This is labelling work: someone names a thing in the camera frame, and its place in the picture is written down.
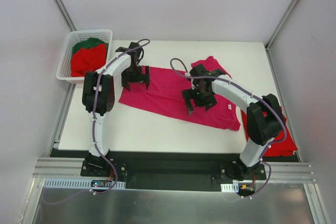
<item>white wall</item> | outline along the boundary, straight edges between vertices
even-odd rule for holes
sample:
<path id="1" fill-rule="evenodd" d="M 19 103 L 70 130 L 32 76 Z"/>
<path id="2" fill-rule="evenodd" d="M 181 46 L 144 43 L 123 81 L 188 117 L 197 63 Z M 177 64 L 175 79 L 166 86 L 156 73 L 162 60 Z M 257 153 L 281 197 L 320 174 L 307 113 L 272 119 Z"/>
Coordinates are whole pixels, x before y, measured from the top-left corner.
<path id="1" fill-rule="evenodd" d="M 55 72 L 69 33 L 53 0 L 0 0 L 0 216 L 16 223 L 67 85 Z"/>
<path id="2" fill-rule="evenodd" d="M 114 39 L 267 42 L 291 0 L 63 0 L 77 29 Z"/>
<path id="3" fill-rule="evenodd" d="M 336 0 L 301 0 L 270 53 L 300 156 L 336 223 Z"/>

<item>green cloth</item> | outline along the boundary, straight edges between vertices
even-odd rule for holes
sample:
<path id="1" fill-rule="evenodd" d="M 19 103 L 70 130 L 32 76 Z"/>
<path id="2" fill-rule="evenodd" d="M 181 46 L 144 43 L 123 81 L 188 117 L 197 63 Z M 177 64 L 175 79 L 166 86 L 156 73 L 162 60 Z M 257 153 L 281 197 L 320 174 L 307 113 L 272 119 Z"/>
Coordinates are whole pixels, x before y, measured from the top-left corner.
<path id="1" fill-rule="evenodd" d="M 72 55 L 77 53 L 81 48 L 90 49 L 92 47 L 98 46 L 99 44 L 105 44 L 106 50 L 109 48 L 108 43 L 105 43 L 104 41 L 100 39 L 90 37 L 87 40 L 76 43 L 74 47 L 72 48 Z"/>

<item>red cloth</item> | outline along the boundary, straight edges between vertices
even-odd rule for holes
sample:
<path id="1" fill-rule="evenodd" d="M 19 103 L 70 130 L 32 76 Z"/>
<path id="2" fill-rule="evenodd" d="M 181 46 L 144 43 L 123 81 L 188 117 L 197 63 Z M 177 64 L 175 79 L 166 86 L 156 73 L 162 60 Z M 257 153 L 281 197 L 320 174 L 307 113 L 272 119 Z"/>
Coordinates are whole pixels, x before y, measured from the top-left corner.
<path id="1" fill-rule="evenodd" d="M 248 140 L 249 136 L 247 134 L 247 116 L 243 111 L 242 111 L 241 118 L 243 119 L 246 140 Z M 286 140 L 278 144 L 277 143 L 272 144 L 272 147 L 268 149 L 267 152 L 264 154 L 265 157 L 279 157 L 279 156 L 287 157 L 287 156 L 293 155 L 294 151 L 297 151 L 298 148 L 296 147 L 292 137 L 290 136 L 287 127 L 286 127 L 286 131 L 287 131 Z M 281 131 L 280 134 L 274 139 L 274 141 L 279 141 L 283 137 L 284 137 L 284 132 Z"/>
<path id="2" fill-rule="evenodd" d="M 192 66 L 200 63 L 209 71 L 217 68 L 224 71 L 213 56 L 197 61 Z M 123 89 L 119 102 L 170 118 L 219 129 L 239 130 L 240 123 L 236 115 L 236 106 L 224 97 L 215 95 L 216 106 L 206 113 L 205 108 L 194 108 L 194 112 L 189 116 L 182 97 L 182 90 L 191 88 L 190 81 L 178 76 L 172 69 L 155 67 L 150 67 L 150 78 L 151 83 L 148 90 L 145 85 L 131 83 L 131 91 Z"/>
<path id="3" fill-rule="evenodd" d="M 96 71 L 106 63 L 106 45 L 81 48 L 71 59 L 71 76 L 83 77 L 87 71 Z"/>

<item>wire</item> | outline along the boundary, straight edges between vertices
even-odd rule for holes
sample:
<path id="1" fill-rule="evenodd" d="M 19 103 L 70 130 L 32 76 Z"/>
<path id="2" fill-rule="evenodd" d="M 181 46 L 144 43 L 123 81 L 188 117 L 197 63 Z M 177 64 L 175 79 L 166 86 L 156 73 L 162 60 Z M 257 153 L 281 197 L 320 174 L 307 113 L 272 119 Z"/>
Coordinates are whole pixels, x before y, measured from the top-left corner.
<path id="1" fill-rule="evenodd" d="M 179 76 L 185 78 L 185 79 L 214 79 L 214 80 L 224 81 L 224 82 L 226 82 L 226 83 L 229 83 L 230 85 L 235 86 L 236 88 L 238 88 L 238 89 L 241 90 L 242 92 L 246 93 L 248 96 L 251 96 L 252 98 L 255 98 L 256 100 L 260 101 L 263 105 L 265 105 L 265 106 L 269 109 L 269 111 L 270 111 L 270 112 L 275 116 L 275 118 L 279 121 L 279 123 L 280 123 L 280 125 L 281 125 L 281 128 L 282 128 L 282 130 L 283 130 L 283 138 L 282 138 L 281 140 L 279 140 L 279 141 L 276 141 L 275 143 L 281 143 L 282 141 L 284 141 L 284 140 L 287 138 L 287 131 L 286 131 L 286 126 L 285 126 L 285 124 L 283 123 L 283 121 L 281 120 L 281 118 L 279 117 L 279 115 L 274 111 L 274 109 L 273 109 L 270 105 L 268 105 L 268 103 L 265 102 L 262 98 L 260 98 L 260 97 L 256 96 L 255 94 L 251 93 L 250 91 L 246 90 L 246 89 L 243 88 L 242 86 L 240 86 L 240 85 L 238 85 L 238 84 L 236 84 L 236 83 L 234 83 L 234 82 L 232 82 L 232 81 L 229 81 L 229 80 L 220 78 L 220 77 L 215 77 L 215 76 L 192 76 L 192 77 L 191 77 L 191 76 L 185 76 L 185 75 L 179 73 L 179 72 L 174 68 L 174 66 L 173 66 L 173 61 L 174 61 L 174 60 L 179 61 L 179 62 L 183 65 L 185 71 L 188 72 L 188 70 L 187 70 L 185 64 L 184 64 L 183 61 L 182 61 L 181 59 L 179 59 L 179 58 L 173 58 L 173 59 L 170 60 L 170 66 L 171 66 L 171 68 L 174 70 L 174 72 L 175 72 L 176 74 L 178 74 Z M 268 175 L 268 177 L 267 177 L 265 183 L 263 184 L 263 186 L 260 187 L 260 188 L 259 188 L 253 195 L 256 195 L 257 193 L 259 193 L 260 191 L 262 191 L 262 190 L 264 189 L 264 187 L 268 184 L 268 182 L 269 182 L 269 180 L 270 180 L 270 177 L 271 177 L 271 173 L 272 173 L 272 168 L 271 168 L 271 166 L 270 166 L 268 163 L 262 161 L 262 157 L 263 157 L 263 155 L 264 155 L 264 153 L 265 153 L 265 150 L 267 150 L 267 148 L 265 148 L 264 151 L 261 153 L 259 159 L 260 159 L 260 163 L 262 163 L 262 164 L 264 164 L 264 165 L 267 165 L 267 166 L 269 167 L 269 175 Z"/>
<path id="2" fill-rule="evenodd" d="M 44 194 L 45 194 L 45 192 L 46 192 L 46 189 L 43 189 L 43 191 L 42 191 L 42 195 L 41 195 L 41 201 L 42 201 L 44 204 L 46 204 L 46 205 L 49 205 L 49 206 L 55 206 L 55 205 L 61 204 L 61 203 L 63 203 L 63 202 L 66 202 L 66 201 L 68 201 L 68 200 L 74 198 L 75 196 L 77 196 L 77 195 L 79 195 L 79 194 L 82 194 L 82 193 L 84 193 L 84 192 L 89 192 L 89 190 L 88 190 L 88 189 L 84 189 L 84 190 L 78 191 L 78 192 L 76 192 L 75 194 L 73 194 L 73 195 L 71 195 L 71 196 L 69 196 L 69 197 L 67 197 L 67 198 L 65 198 L 65 199 L 62 199 L 62 200 L 60 200 L 60 201 L 56 201 L 56 202 L 47 202 L 47 201 L 44 199 Z"/>
<path id="3" fill-rule="evenodd" d="M 255 189 L 255 187 L 256 187 L 256 179 L 257 179 L 257 176 L 256 176 L 256 174 L 254 173 L 254 174 L 253 174 L 252 183 L 251 183 L 251 184 L 248 184 L 248 185 L 246 185 L 246 186 L 251 186 L 251 185 L 253 185 L 253 188 Z"/>
<path id="4" fill-rule="evenodd" d="M 110 171 L 111 171 L 111 175 L 110 175 L 110 177 L 108 177 L 108 178 L 105 180 L 105 183 L 111 182 L 111 180 L 112 180 L 112 178 L 113 178 L 113 170 L 110 169 Z"/>

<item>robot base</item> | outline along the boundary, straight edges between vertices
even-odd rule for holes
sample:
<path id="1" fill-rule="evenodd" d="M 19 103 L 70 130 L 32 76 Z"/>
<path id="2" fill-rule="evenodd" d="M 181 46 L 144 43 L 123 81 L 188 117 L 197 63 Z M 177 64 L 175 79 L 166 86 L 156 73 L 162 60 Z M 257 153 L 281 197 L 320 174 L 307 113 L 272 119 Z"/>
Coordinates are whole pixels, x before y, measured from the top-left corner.
<path id="1" fill-rule="evenodd" d="M 124 161 L 113 160 L 109 156 L 110 153 L 106 155 L 106 158 L 111 161 L 118 173 L 118 181 L 124 181 L 126 177 L 126 163 Z M 106 177 L 111 175 L 111 166 L 102 158 L 93 156 L 88 153 L 85 160 L 82 163 L 82 169 L 80 175 L 83 177 Z"/>
<path id="2" fill-rule="evenodd" d="M 221 166 L 221 179 L 228 177 L 234 180 L 250 180 L 253 179 L 253 175 L 256 175 L 257 180 L 266 180 L 266 172 L 263 164 L 256 164 L 252 167 L 246 167 L 240 159 L 236 162 L 226 164 L 226 166 Z"/>

